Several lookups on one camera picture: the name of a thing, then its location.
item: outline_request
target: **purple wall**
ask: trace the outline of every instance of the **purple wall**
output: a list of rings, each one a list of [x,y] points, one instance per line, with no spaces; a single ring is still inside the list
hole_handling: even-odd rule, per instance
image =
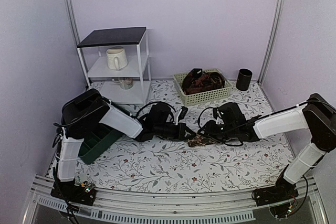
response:
[[[336,105],[336,2],[285,0],[279,32],[264,88],[275,107],[283,109],[320,93]],[[298,153],[309,131],[288,134]],[[314,169],[330,223],[336,220],[336,151]]]
[[[54,149],[52,123],[85,88],[64,0],[0,0],[0,223],[19,223]]]
[[[147,26],[152,73],[172,77],[193,67],[257,79],[276,0],[73,0],[81,39],[92,30]],[[85,51],[94,62],[92,50]]]

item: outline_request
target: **floral tablecloth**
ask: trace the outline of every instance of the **floral tablecloth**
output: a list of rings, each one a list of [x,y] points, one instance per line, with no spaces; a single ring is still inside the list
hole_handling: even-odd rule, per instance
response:
[[[95,82],[92,87],[99,90],[102,84]],[[164,101],[176,109],[182,106],[173,81],[152,81],[148,102],[152,101]],[[252,83],[248,91],[234,88],[225,99],[188,107],[187,125],[197,131],[196,121],[204,108],[229,101],[237,102],[247,119],[271,112],[260,87]],[[131,112],[140,108],[124,107]],[[209,119],[210,113],[204,113],[202,123]],[[99,188],[151,193],[229,191],[274,184],[292,160],[292,152],[282,134],[241,147],[214,144],[193,148],[185,142],[154,138],[139,143],[125,136],[91,165],[78,159],[76,181],[87,180]]]

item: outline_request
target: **plastic basket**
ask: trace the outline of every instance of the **plastic basket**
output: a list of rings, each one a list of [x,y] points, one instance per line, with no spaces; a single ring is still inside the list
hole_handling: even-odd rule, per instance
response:
[[[104,151],[122,136],[122,132],[99,123],[96,129],[84,138],[78,156],[85,164],[92,164]]]
[[[204,72],[218,72],[221,73],[218,69],[206,69],[203,70]],[[231,83],[224,77],[225,80],[225,87],[222,89],[216,89],[212,91],[206,91],[202,93],[197,93],[197,94],[189,94],[186,95],[182,91],[182,82],[184,78],[187,76],[189,72],[187,73],[178,73],[174,74],[174,81],[175,81],[175,88],[180,95],[180,98],[184,104],[184,106],[190,106],[190,105],[195,105],[195,104],[200,104],[204,102],[209,102],[209,101],[214,101],[218,100],[221,98],[226,98],[230,95],[231,90],[232,90],[232,85]]]

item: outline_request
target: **green plastic box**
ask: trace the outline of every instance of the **green plastic box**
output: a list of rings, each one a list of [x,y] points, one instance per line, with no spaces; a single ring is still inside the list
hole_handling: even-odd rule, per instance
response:
[[[104,151],[122,136],[122,132],[99,123],[98,126],[84,138],[78,156],[85,164],[92,164]]]

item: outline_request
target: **black cylinder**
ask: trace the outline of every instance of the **black cylinder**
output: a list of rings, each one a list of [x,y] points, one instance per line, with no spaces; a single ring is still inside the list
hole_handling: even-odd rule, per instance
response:
[[[252,72],[248,69],[242,68],[239,71],[236,88],[240,91],[248,90],[252,78]]]

